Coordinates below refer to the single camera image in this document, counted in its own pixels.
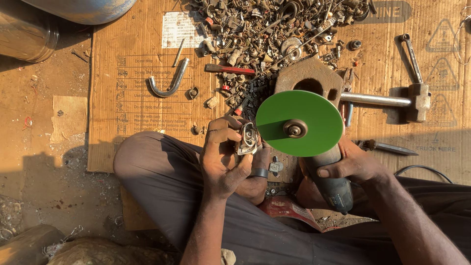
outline metal disc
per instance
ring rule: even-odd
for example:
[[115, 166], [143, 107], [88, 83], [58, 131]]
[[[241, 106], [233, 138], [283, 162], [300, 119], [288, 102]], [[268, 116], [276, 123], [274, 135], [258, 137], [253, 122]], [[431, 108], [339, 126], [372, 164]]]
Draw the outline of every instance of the metal disc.
[[[289, 137], [284, 124], [292, 119], [306, 123], [308, 131], [301, 138]], [[257, 129], [273, 148], [297, 157], [320, 155], [340, 140], [343, 119], [327, 99], [302, 90], [284, 91], [266, 99], [257, 111]]]

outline scrap metal pile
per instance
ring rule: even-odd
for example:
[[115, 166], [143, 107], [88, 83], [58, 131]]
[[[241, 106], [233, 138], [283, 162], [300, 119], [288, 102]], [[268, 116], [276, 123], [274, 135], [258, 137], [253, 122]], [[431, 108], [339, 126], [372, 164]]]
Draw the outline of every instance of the scrap metal pile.
[[277, 72], [330, 45], [319, 57], [332, 70], [345, 48], [334, 41], [336, 27], [362, 20], [370, 0], [193, 0], [206, 19], [197, 25], [205, 37], [202, 54], [222, 61], [206, 71], [219, 72], [220, 92], [236, 115], [254, 120], [257, 107], [273, 91]]

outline angle grinder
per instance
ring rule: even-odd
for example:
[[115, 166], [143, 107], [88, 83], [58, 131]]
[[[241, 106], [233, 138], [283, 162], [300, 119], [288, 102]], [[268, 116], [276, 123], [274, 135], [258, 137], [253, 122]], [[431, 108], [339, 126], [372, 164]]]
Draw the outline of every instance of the angle grinder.
[[341, 160], [338, 142], [343, 119], [329, 100], [309, 91], [290, 90], [267, 98], [257, 111], [257, 129], [273, 148], [301, 157], [332, 210], [347, 214], [353, 207], [350, 181], [321, 178], [317, 169]]

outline red chisel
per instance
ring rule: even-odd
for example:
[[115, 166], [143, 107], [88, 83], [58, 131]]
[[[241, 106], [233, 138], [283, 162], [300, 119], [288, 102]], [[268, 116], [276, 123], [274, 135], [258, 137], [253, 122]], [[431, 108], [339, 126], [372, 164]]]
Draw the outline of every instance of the red chisel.
[[240, 75], [255, 75], [255, 70], [253, 69], [220, 66], [220, 65], [215, 65], [215, 64], [206, 64], [205, 70], [208, 72], [225, 72], [225, 73], [234, 73], [234, 74], [240, 74]]

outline black ring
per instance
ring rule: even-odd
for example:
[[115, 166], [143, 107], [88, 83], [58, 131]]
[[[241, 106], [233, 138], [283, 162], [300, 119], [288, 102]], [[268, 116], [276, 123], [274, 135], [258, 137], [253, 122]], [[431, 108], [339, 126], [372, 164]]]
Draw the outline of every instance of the black ring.
[[268, 170], [265, 168], [252, 168], [249, 177], [256, 176], [262, 178], [268, 178]]

